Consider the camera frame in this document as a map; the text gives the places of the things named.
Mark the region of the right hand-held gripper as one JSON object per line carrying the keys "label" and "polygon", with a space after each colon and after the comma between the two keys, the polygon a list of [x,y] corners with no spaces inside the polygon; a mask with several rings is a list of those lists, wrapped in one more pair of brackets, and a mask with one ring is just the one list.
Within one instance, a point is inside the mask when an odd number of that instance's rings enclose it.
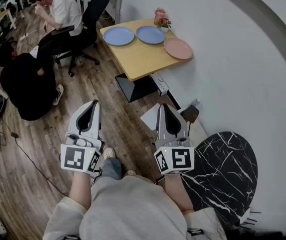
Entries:
{"label": "right hand-held gripper", "polygon": [[[154,153],[159,171],[162,175],[183,174],[194,169],[194,151],[187,134],[184,117],[172,106],[162,104],[158,109],[157,126],[159,140],[156,141]],[[176,140],[166,141],[168,135]]]}

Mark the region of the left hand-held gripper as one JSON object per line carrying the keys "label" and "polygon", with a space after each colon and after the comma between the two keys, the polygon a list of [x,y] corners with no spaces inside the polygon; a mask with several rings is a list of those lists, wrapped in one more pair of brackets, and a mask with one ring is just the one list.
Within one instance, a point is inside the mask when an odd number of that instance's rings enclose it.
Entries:
{"label": "left hand-held gripper", "polygon": [[60,162],[65,170],[98,173],[103,142],[99,137],[101,106],[98,100],[83,104],[72,115],[66,140],[61,144]]}

